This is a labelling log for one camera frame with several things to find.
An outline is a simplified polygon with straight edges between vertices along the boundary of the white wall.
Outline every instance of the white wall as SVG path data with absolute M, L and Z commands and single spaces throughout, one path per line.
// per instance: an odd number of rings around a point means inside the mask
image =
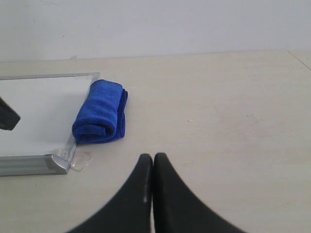
M 0 0 L 0 62 L 311 49 L 311 0 Z

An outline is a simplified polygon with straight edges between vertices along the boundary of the folded microfiber cloth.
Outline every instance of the folded microfiber cloth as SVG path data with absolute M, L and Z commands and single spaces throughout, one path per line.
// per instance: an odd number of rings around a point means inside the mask
M 127 91 L 120 84 L 95 81 L 72 126 L 76 141 L 106 143 L 124 137 L 126 101 Z

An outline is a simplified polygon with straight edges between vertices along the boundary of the wooden table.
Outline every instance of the wooden table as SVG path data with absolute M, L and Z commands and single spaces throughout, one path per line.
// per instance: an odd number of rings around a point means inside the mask
M 311 51 L 2 63 L 1 75 L 101 72 L 129 92 L 126 137 L 68 175 L 0 177 L 0 232 L 65 232 L 164 151 L 194 193 L 250 233 L 311 229 Z

